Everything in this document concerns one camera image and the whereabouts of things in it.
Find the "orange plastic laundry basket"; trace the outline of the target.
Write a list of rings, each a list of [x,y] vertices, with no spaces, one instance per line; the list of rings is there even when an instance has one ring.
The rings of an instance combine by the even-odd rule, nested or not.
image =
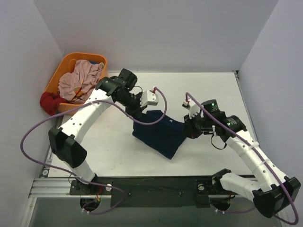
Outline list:
[[[92,64],[96,63],[104,63],[104,69],[100,76],[100,80],[107,76],[107,60],[104,56],[100,54],[92,54],[92,53],[82,53],[82,52],[74,52],[66,55],[62,61],[60,62],[58,68],[56,69],[55,73],[51,77],[48,85],[45,88],[44,92],[51,92],[59,95],[58,93],[58,85],[60,78],[67,72],[73,72],[75,67],[75,62],[77,60],[88,60]],[[73,104],[68,101],[67,103],[61,103],[59,105],[59,109],[57,113],[62,113],[71,109],[74,109],[75,107],[82,106],[83,104]]]

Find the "red t shirt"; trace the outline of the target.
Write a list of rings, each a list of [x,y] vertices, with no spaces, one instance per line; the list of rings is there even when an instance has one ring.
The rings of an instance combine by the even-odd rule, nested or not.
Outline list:
[[[59,95],[51,92],[44,92],[40,98],[40,106],[50,116],[57,113],[61,103],[67,102],[64,98],[61,98]]]

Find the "aluminium frame rail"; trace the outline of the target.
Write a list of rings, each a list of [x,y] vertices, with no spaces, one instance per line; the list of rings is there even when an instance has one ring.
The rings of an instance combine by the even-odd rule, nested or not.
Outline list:
[[[94,198],[119,193],[114,188],[125,191],[128,196],[136,192],[144,194],[177,194],[186,192],[193,194],[214,194],[209,177],[100,177],[98,183],[103,184],[100,192],[96,185],[82,185],[74,178],[38,178],[30,190],[31,197],[82,197]]]

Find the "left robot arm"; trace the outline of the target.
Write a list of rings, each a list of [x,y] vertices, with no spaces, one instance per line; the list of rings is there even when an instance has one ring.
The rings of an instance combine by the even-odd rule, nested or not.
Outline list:
[[[137,76],[126,69],[122,69],[118,76],[102,78],[81,109],[58,129],[49,131],[52,152],[79,177],[80,189],[87,195],[94,194],[98,186],[93,180],[96,174],[86,161],[87,151],[81,142],[97,118],[112,103],[123,105],[126,113],[133,118],[141,117],[148,102],[155,101],[156,97],[150,90],[131,93],[136,82]]]

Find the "navy blue t shirt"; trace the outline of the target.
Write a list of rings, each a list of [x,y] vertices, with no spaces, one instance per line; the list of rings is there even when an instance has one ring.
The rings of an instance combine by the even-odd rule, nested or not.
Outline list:
[[[164,157],[172,159],[186,137],[183,135],[185,124],[168,116],[153,125],[133,123],[132,135]]]

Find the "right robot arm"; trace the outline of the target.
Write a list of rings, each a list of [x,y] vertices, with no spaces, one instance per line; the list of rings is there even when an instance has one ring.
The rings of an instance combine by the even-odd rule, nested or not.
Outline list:
[[[230,191],[239,194],[252,201],[266,218],[276,216],[294,203],[301,188],[300,181],[296,177],[288,177],[273,164],[237,116],[226,116],[215,99],[198,105],[186,98],[182,106],[188,110],[184,116],[183,132],[186,137],[219,137],[225,146],[237,153],[255,176],[256,180],[252,181],[223,169],[213,175],[211,188],[215,193]]]

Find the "pink t shirt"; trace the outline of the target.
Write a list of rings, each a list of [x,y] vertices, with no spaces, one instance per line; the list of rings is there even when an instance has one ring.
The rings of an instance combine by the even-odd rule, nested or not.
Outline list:
[[[102,62],[77,60],[73,72],[65,73],[59,80],[60,97],[73,104],[85,103],[99,82],[104,66]]]

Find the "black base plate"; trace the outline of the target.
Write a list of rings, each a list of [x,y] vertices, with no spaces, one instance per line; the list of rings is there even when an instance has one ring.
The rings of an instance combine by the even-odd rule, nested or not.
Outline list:
[[[101,186],[71,181],[70,195],[82,197],[80,204],[93,196],[98,202],[110,196],[110,207],[119,208],[229,208],[235,193],[215,189],[211,176],[97,177]]]

